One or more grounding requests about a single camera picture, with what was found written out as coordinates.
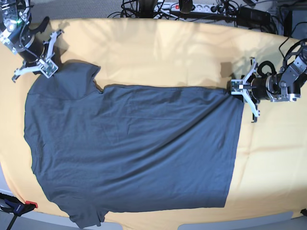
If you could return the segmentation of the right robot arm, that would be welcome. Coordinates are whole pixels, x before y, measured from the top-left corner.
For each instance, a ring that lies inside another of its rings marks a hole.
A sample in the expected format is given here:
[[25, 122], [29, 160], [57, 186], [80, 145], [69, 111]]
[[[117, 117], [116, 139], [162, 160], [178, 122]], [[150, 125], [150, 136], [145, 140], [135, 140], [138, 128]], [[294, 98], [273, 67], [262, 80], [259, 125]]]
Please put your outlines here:
[[31, 5], [29, 0], [2, 0], [0, 10], [0, 42], [13, 54], [23, 58], [23, 64], [14, 71], [12, 81], [26, 74], [42, 74], [46, 78], [53, 76], [59, 69], [54, 62], [54, 45], [57, 38], [64, 32], [53, 31], [47, 41], [39, 41], [37, 33], [43, 33], [49, 24], [49, 17], [45, 17], [41, 24], [31, 29]]

